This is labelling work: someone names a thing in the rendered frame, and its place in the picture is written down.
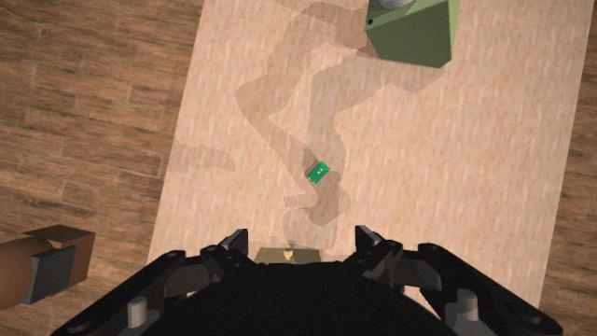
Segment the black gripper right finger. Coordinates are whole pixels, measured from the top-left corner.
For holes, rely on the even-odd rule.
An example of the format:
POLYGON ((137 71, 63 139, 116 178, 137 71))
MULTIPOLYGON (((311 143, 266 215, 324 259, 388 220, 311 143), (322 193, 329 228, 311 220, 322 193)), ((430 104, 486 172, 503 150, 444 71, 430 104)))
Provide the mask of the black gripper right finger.
POLYGON ((563 336, 561 325, 492 278, 433 243, 403 249, 365 225, 355 225, 356 251, 336 268, 380 281, 404 294, 420 292, 458 336, 563 336), (395 281, 394 281, 395 271, 395 281))

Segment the wooden drawer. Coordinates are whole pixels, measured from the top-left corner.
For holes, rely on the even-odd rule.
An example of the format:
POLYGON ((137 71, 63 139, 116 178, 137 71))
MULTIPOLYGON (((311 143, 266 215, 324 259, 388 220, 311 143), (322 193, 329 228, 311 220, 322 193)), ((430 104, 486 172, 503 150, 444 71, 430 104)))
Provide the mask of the wooden drawer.
POLYGON ((263 262, 266 265, 269 263, 306 264, 312 262, 321 262, 321 258, 319 250, 315 249, 261 247, 257 252, 254 262, 263 262))

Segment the green nine-volt battery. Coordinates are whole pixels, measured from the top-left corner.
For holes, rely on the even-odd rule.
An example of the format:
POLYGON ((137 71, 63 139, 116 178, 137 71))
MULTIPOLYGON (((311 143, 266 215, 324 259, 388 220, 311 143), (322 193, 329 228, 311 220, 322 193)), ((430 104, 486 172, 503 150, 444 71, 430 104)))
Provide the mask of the green nine-volt battery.
POLYGON ((330 170, 322 161, 320 161, 314 169, 308 174, 308 178, 313 183, 317 184, 319 180, 330 170))

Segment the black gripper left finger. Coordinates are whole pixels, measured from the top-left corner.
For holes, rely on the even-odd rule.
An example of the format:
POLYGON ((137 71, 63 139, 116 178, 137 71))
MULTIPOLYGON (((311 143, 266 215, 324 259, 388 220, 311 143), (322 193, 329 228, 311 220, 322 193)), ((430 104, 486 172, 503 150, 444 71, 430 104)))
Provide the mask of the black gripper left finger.
POLYGON ((238 229, 199 256, 172 250, 150 262, 49 336, 140 336, 187 293, 238 273, 269 267, 248 257, 248 229, 238 229), (209 274, 209 276, 208 276, 209 274))

